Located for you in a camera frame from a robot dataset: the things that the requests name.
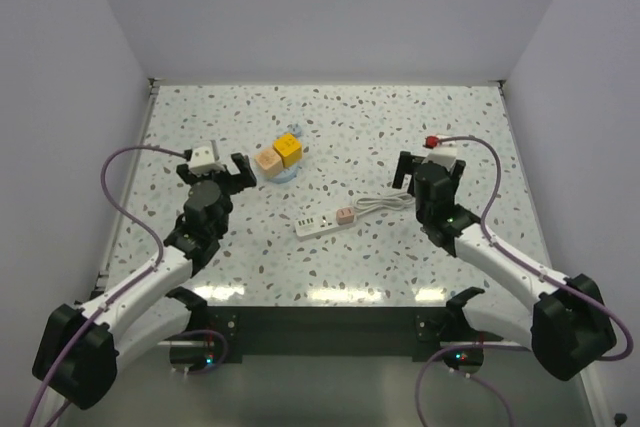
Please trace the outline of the light blue round power socket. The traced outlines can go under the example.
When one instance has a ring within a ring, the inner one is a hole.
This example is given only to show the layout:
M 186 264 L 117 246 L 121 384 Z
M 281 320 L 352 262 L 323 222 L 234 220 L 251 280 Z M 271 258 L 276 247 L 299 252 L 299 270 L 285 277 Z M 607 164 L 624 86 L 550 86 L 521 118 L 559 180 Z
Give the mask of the light blue round power socket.
M 297 177 L 299 170 L 300 170 L 300 162 L 297 162 L 292 166 L 285 168 L 275 176 L 267 178 L 267 181 L 274 184 L 288 183 Z

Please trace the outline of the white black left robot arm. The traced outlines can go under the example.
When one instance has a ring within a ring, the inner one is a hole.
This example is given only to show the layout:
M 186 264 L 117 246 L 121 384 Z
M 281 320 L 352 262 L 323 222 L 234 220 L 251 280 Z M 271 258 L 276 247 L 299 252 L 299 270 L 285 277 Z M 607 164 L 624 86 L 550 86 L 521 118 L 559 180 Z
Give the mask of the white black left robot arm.
M 257 181 L 247 156 L 234 153 L 236 173 L 220 163 L 215 146 L 180 153 L 177 168 L 190 190 L 182 213 L 157 252 L 110 291 L 79 307 L 63 304 L 45 326 L 32 367 L 43 389 L 86 410 L 114 383 L 122 352 L 117 344 L 156 301 L 194 277 L 214 257 L 228 231 L 232 196 Z

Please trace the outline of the yellow cube socket adapter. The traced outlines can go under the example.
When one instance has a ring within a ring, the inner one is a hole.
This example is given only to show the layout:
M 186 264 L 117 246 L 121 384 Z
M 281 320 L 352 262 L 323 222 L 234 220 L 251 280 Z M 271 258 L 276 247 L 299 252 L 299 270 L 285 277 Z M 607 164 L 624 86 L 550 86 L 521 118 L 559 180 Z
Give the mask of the yellow cube socket adapter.
M 286 133 L 277 138 L 273 143 L 273 148 L 280 156 L 285 169 L 292 167 L 302 159 L 302 145 L 292 133 Z

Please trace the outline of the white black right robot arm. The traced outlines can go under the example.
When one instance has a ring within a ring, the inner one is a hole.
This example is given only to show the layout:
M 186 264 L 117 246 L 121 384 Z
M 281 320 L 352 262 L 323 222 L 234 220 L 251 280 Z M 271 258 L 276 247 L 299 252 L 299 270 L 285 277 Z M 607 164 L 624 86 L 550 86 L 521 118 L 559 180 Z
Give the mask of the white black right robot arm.
M 599 287 L 584 274 L 568 277 L 534 262 L 484 228 L 455 200 L 465 166 L 454 155 L 403 151 L 392 186 L 414 198 L 416 219 L 433 245 L 488 275 L 522 307 L 507 313 L 482 304 L 483 289 L 468 288 L 448 301 L 446 329 L 459 340 L 478 331 L 514 342 L 567 381 L 617 343 Z

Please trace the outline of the beige cube socket adapter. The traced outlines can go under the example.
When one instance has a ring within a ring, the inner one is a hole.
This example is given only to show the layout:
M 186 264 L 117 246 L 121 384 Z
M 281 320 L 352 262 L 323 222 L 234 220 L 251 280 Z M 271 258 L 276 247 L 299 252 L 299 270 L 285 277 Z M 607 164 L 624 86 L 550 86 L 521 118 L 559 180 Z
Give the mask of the beige cube socket adapter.
M 284 170 L 282 158 L 272 147 L 257 153 L 254 160 L 262 175 L 267 179 L 277 176 Z

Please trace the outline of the pink cube socket adapter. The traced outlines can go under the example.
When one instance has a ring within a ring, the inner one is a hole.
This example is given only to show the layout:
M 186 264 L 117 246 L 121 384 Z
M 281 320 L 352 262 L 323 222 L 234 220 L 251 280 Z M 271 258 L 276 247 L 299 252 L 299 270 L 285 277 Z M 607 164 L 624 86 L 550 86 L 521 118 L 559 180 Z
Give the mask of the pink cube socket adapter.
M 356 213 L 352 207 L 342 207 L 336 211 L 336 222 L 338 225 L 347 225 L 354 222 Z

